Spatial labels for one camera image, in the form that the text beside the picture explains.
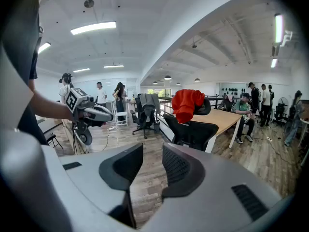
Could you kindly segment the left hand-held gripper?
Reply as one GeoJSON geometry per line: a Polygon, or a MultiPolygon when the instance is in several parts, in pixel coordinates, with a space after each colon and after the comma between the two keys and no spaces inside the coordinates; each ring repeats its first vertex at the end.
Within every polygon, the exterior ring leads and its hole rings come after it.
{"type": "Polygon", "coordinates": [[[113,120],[113,113],[104,106],[95,105],[94,98],[82,89],[71,87],[65,104],[72,113],[73,124],[79,128],[101,127],[113,120]]]}

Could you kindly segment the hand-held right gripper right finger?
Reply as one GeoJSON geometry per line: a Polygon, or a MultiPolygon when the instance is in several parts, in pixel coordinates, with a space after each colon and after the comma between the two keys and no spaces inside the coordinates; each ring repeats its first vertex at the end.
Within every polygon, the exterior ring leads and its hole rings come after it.
{"type": "Polygon", "coordinates": [[[168,186],[144,232],[267,232],[289,206],[253,173],[223,157],[163,144],[168,186]]]}

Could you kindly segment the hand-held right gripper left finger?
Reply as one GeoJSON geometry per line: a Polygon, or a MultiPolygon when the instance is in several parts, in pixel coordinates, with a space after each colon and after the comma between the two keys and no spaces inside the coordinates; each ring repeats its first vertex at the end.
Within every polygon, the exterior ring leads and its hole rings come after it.
{"type": "Polygon", "coordinates": [[[143,164],[143,145],[126,145],[84,155],[60,157],[77,189],[97,208],[136,228],[130,186],[143,164]]]}

